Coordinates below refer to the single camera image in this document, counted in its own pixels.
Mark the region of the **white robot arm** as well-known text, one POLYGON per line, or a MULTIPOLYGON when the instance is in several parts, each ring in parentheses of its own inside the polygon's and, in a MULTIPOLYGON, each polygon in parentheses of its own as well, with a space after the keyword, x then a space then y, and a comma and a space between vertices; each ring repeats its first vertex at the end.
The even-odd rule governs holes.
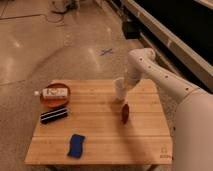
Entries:
POLYGON ((177 103, 172 171, 213 171, 213 94, 154 62, 152 48, 131 50, 124 77, 126 89, 147 75, 177 103))

